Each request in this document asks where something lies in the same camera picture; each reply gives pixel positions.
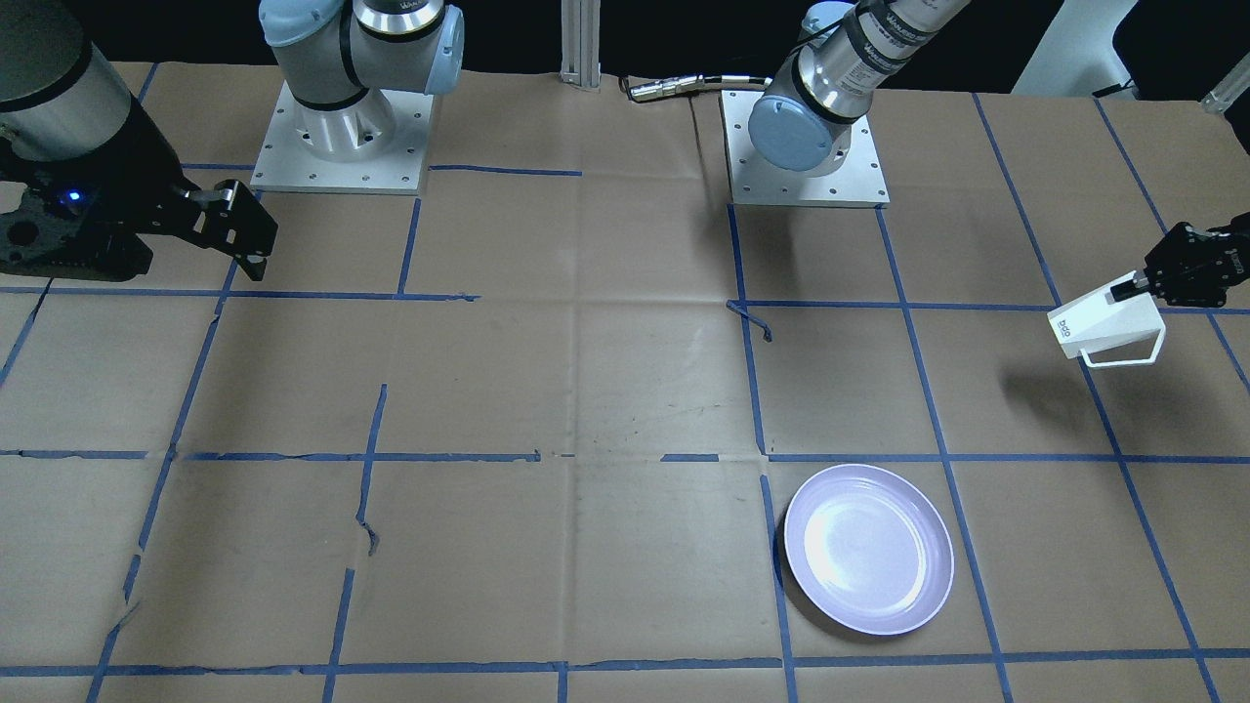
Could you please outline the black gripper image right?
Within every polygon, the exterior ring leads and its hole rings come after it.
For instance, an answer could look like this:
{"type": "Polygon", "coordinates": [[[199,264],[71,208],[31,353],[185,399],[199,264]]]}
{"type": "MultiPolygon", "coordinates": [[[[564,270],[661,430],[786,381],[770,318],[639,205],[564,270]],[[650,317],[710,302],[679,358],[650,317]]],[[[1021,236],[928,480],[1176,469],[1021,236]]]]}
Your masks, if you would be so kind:
{"type": "Polygon", "coordinates": [[[1145,274],[1126,274],[1108,286],[1115,303],[1139,295],[1169,306],[1221,308],[1228,290],[1249,274],[1249,214],[1226,226],[1196,228],[1181,221],[1165,231],[1145,256],[1145,274]]]}

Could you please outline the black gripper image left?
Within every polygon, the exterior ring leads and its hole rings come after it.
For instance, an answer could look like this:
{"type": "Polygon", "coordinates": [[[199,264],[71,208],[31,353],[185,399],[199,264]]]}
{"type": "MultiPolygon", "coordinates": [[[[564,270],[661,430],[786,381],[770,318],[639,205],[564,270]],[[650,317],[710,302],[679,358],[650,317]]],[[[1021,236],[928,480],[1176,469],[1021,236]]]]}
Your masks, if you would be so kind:
{"type": "Polygon", "coordinates": [[[150,269],[142,234],[179,236],[228,254],[262,281],[278,221],[249,186],[198,186],[176,153],[132,100],[102,146],[38,163],[2,138],[2,179],[22,183],[18,209],[2,214],[1,269],[25,276],[122,283],[150,269]]]}

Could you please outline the silver robot arm image right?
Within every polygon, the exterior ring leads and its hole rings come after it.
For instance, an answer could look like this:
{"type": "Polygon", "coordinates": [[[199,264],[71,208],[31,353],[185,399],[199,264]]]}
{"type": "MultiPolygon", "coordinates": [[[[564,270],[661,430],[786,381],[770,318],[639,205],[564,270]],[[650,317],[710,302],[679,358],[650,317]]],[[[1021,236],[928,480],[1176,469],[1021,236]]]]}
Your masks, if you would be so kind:
{"type": "MultiPolygon", "coordinates": [[[[748,120],[752,148],[786,173],[829,165],[841,138],[901,71],[968,4],[856,1],[788,55],[748,120]]],[[[1248,215],[1226,226],[1178,223],[1145,255],[1142,270],[1110,288],[1115,301],[1150,294],[1169,306],[1218,308],[1248,280],[1248,215]]]]}

